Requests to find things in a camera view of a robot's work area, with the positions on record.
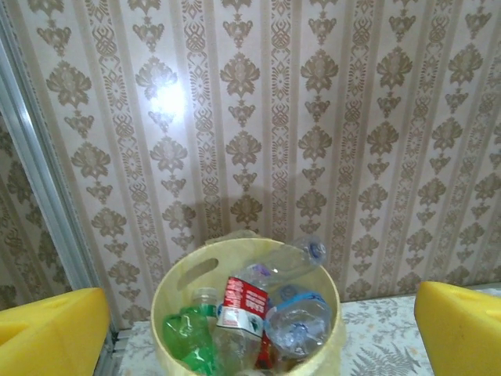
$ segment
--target bottle cap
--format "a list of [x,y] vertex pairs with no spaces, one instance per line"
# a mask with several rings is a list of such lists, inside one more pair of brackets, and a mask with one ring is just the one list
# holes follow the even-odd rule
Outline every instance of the bottle cap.
[[213,287],[197,288],[193,292],[192,299],[195,300],[200,298],[218,300],[218,291]]

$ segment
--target plastic bucket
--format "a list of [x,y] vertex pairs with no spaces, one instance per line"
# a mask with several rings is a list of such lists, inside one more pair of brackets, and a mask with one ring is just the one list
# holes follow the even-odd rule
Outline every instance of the plastic bucket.
[[[151,326],[157,359],[168,376],[188,376],[196,373],[174,359],[164,344],[162,320],[191,303],[194,290],[214,287],[223,296],[231,272],[241,269],[248,261],[266,254],[281,243],[270,239],[225,240],[207,245],[180,260],[165,275],[153,297]],[[321,267],[294,281],[318,291],[333,310],[333,330],[326,344],[308,361],[295,367],[288,375],[339,375],[341,348],[346,339],[341,319],[341,304],[336,285]]]

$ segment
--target green plastic bottle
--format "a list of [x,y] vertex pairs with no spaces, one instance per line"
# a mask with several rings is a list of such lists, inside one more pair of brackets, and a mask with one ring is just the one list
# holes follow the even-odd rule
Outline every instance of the green plastic bottle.
[[172,356],[191,371],[207,376],[214,373],[214,346],[200,307],[187,307],[179,314],[167,315],[163,335]]

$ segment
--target yellow plastic object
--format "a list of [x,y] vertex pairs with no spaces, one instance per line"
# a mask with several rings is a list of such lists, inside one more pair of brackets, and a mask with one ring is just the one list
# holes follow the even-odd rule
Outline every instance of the yellow plastic object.
[[109,324],[100,288],[1,311],[0,375],[92,375]]
[[[174,359],[167,350],[162,335],[162,320],[168,314],[177,313],[191,303],[193,290],[214,287],[223,295],[226,281],[250,260],[266,254],[281,245],[270,239],[225,240],[206,245],[190,253],[167,273],[153,297],[151,324],[153,343],[160,365],[167,374],[195,376]],[[319,267],[294,281],[318,291],[333,310],[333,330],[326,344],[312,357],[288,373],[290,376],[337,376],[340,374],[341,348],[346,339],[344,322],[341,319],[341,304],[336,285],[328,272]]]
[[423,282],[414,316],[435,376],[501,374],[501,298]]

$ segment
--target patterned wallpaper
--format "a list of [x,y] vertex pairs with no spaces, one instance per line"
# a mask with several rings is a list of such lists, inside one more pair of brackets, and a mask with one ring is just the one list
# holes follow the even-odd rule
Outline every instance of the patterned wallpaper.
[[0,310],[70,291],[0,114]]
[[501,2],[4,1],[122,327],[207,238],[344,300],[501,280]]

